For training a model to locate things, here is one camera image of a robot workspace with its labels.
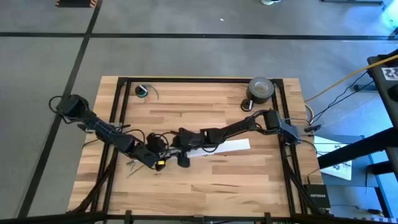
gray tape roll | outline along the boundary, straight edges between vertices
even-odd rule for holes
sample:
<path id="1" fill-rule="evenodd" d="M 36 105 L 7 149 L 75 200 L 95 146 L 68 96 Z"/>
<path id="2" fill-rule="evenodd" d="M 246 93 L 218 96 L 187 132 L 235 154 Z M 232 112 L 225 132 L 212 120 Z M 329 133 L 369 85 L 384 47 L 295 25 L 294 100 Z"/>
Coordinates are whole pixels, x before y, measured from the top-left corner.
<path id="1" fill-rule="evenodd" d="M 274 84 L 268 78 L 256 77 L 249 82 L 246 96 L 254 103 L 261 104 L 265 103 L 274 92 Z"/>

sticker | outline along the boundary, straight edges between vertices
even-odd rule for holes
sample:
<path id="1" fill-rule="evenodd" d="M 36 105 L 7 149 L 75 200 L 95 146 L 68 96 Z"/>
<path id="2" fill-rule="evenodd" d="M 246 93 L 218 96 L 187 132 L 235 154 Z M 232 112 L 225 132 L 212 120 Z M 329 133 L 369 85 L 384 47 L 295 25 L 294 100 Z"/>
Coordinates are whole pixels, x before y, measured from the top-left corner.
<path id="1" fill-rule="evenodd" d="M 398 81 L 398 68 L 381 68 L 387 81 Z"/>

white paper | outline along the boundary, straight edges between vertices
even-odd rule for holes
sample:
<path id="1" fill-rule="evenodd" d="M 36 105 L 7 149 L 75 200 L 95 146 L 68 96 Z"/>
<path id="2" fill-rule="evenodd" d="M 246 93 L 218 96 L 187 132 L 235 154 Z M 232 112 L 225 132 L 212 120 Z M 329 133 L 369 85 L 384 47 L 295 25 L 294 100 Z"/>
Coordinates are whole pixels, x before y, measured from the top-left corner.
<path id="1" fill-rule="evenodd" d="M 212 151 L 214 148 L 206 148 L 207 151 Z M 215 152 L 207 153 L 203 149 L 192 150 L 187 153 L 188 157 L 209 156 L 221 152 L 231 152 L 237 150 L 250 149 L 249 139 L 225 141 L 220 144 Z"/>
<path id="2" fill-rule="evenodd" d="M 333 152 L 336 149 L 346 146 L 346 144 L 340 143 L 317 143 L 315 141 L 315 146 L 317 147 L 317 157 L 320 157 L 328 152 Z M 344 164 L 337 164 L 331 167 L 327 167 L 321 170 L 322 173 L 333 175 L 335 177 L 339 177 L 345 180 L 351 180 L 351 166 L 353 165 L 352 161 L 347 161 Z"/>

white object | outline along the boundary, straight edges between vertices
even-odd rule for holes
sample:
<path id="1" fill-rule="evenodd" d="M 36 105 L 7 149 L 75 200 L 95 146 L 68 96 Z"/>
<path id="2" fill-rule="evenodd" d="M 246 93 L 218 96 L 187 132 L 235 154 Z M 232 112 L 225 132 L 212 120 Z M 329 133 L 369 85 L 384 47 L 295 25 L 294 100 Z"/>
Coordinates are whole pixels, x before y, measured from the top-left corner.
<path id="1" fill-rule="evenodd" d="M 280 2 L 280 1 L 271 1 L 271 0 L 260 0 L 261 4 L 269 6 L 274 4 L 275 2 Z"/>
<path id="2" fill-rule="evenodd" d="M 342 144 L 340 142 L 332 141 L 318 136 L 315 136 L 314 143 L 318 151 L 317 157 L 320 157 L 328 152 L 333 152 L 336 149 L 346 146 L 346 144 Z M 331 167 L 324 168 L 321 170 L 321 172 L 345 180 L 351 180 L 352 165 L 353 165 L 352 161 L 347 161 L 344 164 L 341 163 Z"/>
<path id="3" fill-rule="evenodd" d="M 207 148 L 207 151 L 212 151 L 214 148 Z M 192 150 L 187 153 L 188 157 L 198 157 L 198 156 L 209 156 L 216 153 L 221 152 L 231 152 L 237 150 L 245 150 L 250 149 L 249 139 L 240 139 L 240 140 L 231 140 L 225 141 L 223 144 L 220 144 L 215 152 L 208 153 L 203 149 Z"/>
<path id="4" fill-rule="evenodd" d="M 387 81 L 397 81 L 398 80 L 398 68 L 381 68 L 384 74 L 384 78 Z"/>

black floor stripe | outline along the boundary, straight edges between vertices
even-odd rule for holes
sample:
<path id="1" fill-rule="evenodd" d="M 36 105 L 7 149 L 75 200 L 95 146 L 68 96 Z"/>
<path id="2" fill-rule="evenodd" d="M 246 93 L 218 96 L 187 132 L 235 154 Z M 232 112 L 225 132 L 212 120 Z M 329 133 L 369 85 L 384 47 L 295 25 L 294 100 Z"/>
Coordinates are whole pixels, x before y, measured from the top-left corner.
<path id="1" fill-rule="evenodd" d="M 85 33 L 0 32 L 0 37 L 84 37 Z"/>
<path id="2" fill-rule="evenodd" d="M 87 33 L 0 32 L 0 37 L 85 37 Z M 267 35 L 267 34 L 127 34 L 90 33 L 92 38 L 176 38 L 176 39 L 258 39 L 258 40 L 398 40 L 396 35 Z"/>
<path id="3" fill-rule="evenodd" d="M 73 88 L 73 85 L 75 84 L 75 80 L 76 80 L 81 62 L 83 61 L 83 57 L 84 57 L 84 54 L 87 49 L 88 41 L 90 40 L 90 34 L 93 31 L 95 22 L 98 17 L 98 13 L 100 12 L 100 9 L 101 9 L 101 5 L 102 5 L 102 0 L 99 0 L 94 9 L 93 15 L 90 19 L 90 23 L 88 24 L 88 28 L 85 33 L 85 38 L 83 39 L 83 42 L 80 45 L 80 49 L 79 49 L 78 55 L 76 57 L 75 63 L 73 64 L 72 71 L 70 72 L 70 76 L 69 76 L 67 85 L 63 91 L 63 96 L 68 96 L 72 92 L 72 88 Z M 55 119 L 53 120 L 53 123 L 51 124 L 49 135 L 47 136 L 43 151 L 40 155 L 40 158 L 37 163 L 32 180 L 30 181 L 29 187 L 25 194 L 25 198 L 21 205 L 21 209 L 19 210 L 18 218 L 26 217 L 29 213 L 30 206 L 32 205 L 33 199 L 34 199 L 36 191 L 37 191 L 37 187 L 40 184 L 40 180 L 42 178 L 42 175 L 43 175 L 43 172 L 45 169 L 45 165 L 49 159 L 51 148 L 54 144 L 54 140 L 57 135 L 59 126 L 61 124 L 61 120 L 62 119 L 60 116 L 56 116 Z"/>
<path id="4" fill-rule="evenodd" d="M 261 39 L 261 40 L 398 40 L 383 35 L 266 35 L 266 34 L 115 34 L 95 33 L 91 38 Z"/>

